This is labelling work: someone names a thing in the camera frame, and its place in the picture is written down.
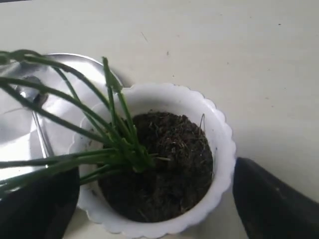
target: white table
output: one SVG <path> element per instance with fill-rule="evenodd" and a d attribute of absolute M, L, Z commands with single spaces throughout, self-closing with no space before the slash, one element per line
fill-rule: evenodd
<path fill-rule="evenodd" d="M 128 83 L 201 91 L 238 155 L 319 201 L 319 1 L 32 0 L 0 3 L 1 49 L 110 59 Z M 66 239 L 122 239 L 77 211 Z M 167 239 L 245 239 L 232 194 Z"/>

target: silver plate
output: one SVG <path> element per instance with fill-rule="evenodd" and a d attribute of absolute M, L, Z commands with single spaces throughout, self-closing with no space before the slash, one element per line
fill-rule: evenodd
<path fill-rule="evenodd" d="M 77 54 L 53 53 L 49 58 L 75 68 L 89 78 L 104 94 L 107 94 L 103 66 L 98 61 Z M 23 78 L 36 76 L 43 84 L 69 93 L 67 86 L 56 72 L 47 66 L 14 63 L 0 68 L 0 75 Z M 66 74 L 80 99 L 88 106 L 99 102 L 87 86 L 71 74 Z M 32 121 L 31 112 L 0 89 L 0 160 L 30 160 L 42 157 L 39 139 Z M 43 108 L 74 124 L 79 124 L 83 117 L 79 109 L 55 96 L 49 96 Z M 68 150 L 72 143 L 73 132 L 47 119 L 41 119 L 41 126 L 46 130 L 55 155 Z M 20 167 L 0 170 L 0 180 L 36 170 L 35 167 Z"/>

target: metal spoon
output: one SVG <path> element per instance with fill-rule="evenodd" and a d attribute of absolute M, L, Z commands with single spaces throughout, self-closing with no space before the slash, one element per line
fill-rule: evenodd
<path fill-rule="evenodd" d="M 33 83 L 37 83 L 37 84 L 41 84 L 40 79 L 35 77 L 35 76 L 28 76 L 28 77 L 24 78 L 24 80 L 30 81 Z M 40 106 L 42 106 L 42 104 L 44 103 L 43 100 L 41 100 L 42 95 L 40 94 L 39 90 L 30 88 L 30 87 L 22 87 L 22 86 L 18 86 L 16 88 L 16 90 L 20 93 L 20 95 L 22 95 L 24 98 L 26 98 L 27 100 L 29 100 L 31 102 L 34 102 Z M 33 117 L 33 121 L 35 123 L 38 137 L 39 137 L 40 147 L 41 147 L 43 157 L 47 158 L 49 156 L 53 156 L 53 150 L 52 150 L 51 144 L 49 143 L 49 140 L 46 137 L 46 134 L 42 130 L 42 127 L 39 123 L 38 114 L 36 112 L 32 111 L 32 117 Z"/>

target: scalloped pot rim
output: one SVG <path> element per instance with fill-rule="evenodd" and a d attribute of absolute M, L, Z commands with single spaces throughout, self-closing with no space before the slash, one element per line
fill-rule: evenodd
<path fill-rule="evenodd" d="M 123 234 L 130 238 L 160 238 L 166 234 L 177 234 L 189 226 L 200 223 L 216 208 L 222 194 L 229 188 L 236 163 L 236 145 L 224 114 L 217 110 L 211 100 L 184 86 L 140 84 L 123 88 L 122 93 L 126 97 L 132 115 L 151 110 L 170 112 L 186 115 L 199 125 L 201 115 L 204 114 L 205 133 L 214 157 L 214 179 L 204 198 L 195 207 L 179 217 L 159 223 L 138 223 L 120 216 L 105 202 L 101 192 L 97 192 L 99 189 L 96 183 L 81 186 L 78 207 L 86 211 L 91 221 L 101 224 L 108 232 Z M 117 98 L 115 100 L 116 108 L 121 114 Z M 96 104 L 93 110 L 102 117 L 109 117 L 102 103 Z M 81 121 L 81 127 L 86 129 L 90 127 L 85 118 Z M 88 141 L 74 134 L 69 152 L 88 150 L 86 145 L 92 145 Z M 92 168 L 81 166 L 80 174 L 88 173 L 90 170 Z"/>

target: soil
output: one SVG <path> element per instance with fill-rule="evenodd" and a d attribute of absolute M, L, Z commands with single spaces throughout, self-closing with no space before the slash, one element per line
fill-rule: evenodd
<path fill-rule="evenodd" d="M 138 138 L 157 160 L 143 173 L 123 172 L 99 181 L 110 206 L 137 222 L 161 222 L 182 215 L 206 194 L 213 158 L 204 132 L 186 116 L 149 113 L 134 117 Z"/>

